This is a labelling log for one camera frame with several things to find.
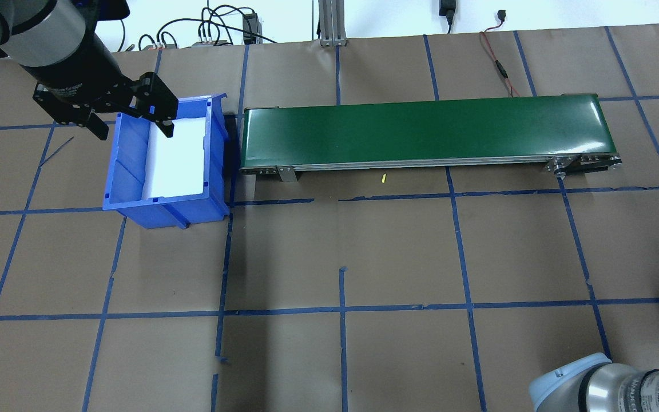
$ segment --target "power adapter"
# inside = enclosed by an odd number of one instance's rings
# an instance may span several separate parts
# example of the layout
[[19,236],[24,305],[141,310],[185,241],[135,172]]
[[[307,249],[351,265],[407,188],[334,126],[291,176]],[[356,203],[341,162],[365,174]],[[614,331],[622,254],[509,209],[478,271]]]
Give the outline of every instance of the power adapter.
[[452,27],[454,13],[457,11],[457,0],[439,0],[439,15],[447,16],[449,28]]
[[[261,21],[259,21],[259,15],[256,13],[246,14],[243,19],[243,30],[261,35]],[[256,37],[253,34],[243,33],[243,44],[256,44],[261,42],[261,38]]]

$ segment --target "white foam insert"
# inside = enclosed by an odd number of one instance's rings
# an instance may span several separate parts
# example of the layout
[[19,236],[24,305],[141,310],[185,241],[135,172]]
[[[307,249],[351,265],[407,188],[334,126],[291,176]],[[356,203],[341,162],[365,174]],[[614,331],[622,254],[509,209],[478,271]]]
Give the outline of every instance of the white foam insert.
[[152,123],[146,151],[142,199],[196,195],[203,191],[205,118],[177,119],[174,135],[164,136]]

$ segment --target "blue plastic bin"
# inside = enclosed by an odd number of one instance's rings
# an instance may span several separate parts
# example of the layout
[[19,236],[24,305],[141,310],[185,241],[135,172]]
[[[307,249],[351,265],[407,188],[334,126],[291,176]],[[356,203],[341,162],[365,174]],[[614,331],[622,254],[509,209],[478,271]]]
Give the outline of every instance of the blue plastic bin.
[[142,199],[151,123],[118,114],[105,184],[104,211],[118,211],[147,229],[170,226],[186,229],[193,223],[222,220],[228,214],[223,183],[223,151],[228,131],[220,102],[225,96],[186,97],[180,99],[177,108],[177,119],[206,119],[203,191],[198,195]]

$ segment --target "red wire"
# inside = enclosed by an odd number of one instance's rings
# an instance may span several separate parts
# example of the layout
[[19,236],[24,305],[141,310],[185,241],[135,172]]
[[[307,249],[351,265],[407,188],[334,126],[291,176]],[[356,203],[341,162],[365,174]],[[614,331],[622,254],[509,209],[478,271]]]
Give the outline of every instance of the red wire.
[[[495,56],[495,52],[492,50],[492,45],[490,44],[490,40],[487,39],[487,34],[486,34],[485,31],[492,30],[492,29],[499,29],[499,27],[502,26],[503,23],[504,22],[501,21],[500,24],[498,24],[497,26],[487,27],[487,29],[485,29],[484,31],[479,32],[482,35],[483,39],[485,39],[485,43],[487,44],[487,49],[489,49],[490,54],[492,55],[492,60],[494,60],[494,61],[497,61],[497,56]],[[518,97],[520,97],[520,93],[518,93],[518,91],[515,89],[515,87],[513,87],[513,83],[510,81],[510,79],[506,78],[505,82],[507,83],[508,86],[510,86],[510,89],[512,91],[514,91],[515,94],[518,95]]]
[[504,23],[504,21],[501,21],[500,24],[498,24],[497,26],[487,27],[487,29],[485,29],[485,31],[493,30],[493,29],[499,29],[502,26],[503,23]]
[[518,97],[520,97],[520,93],[518,93],[518,91],[515,89],[515,87],[513,87],[513,84],[510,83],[510,79],[509,79],[509,78],[506,78],[505,81],[507,81],[507,85],[510,86],[510,89],[512,89],[512,91],[514,91],[515,94],[517,94]]
[[479,33],[485,39],[485,42],[487,43],[487,49],[490,49],[490,54],[492,54],[492,60],[497,60],[497,57],[495,57],[495,52],[492,51],[492,45],[490,45],[490,40],[487,39],[487,34],[485,34],[485,31],[480,31]]

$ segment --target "green conveyor belt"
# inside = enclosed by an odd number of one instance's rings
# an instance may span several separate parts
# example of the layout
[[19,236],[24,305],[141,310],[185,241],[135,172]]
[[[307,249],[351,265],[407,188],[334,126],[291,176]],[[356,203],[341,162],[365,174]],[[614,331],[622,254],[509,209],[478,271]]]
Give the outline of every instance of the green conveyor belt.
[[246,173],[616,156],[595,94],[246,110]]

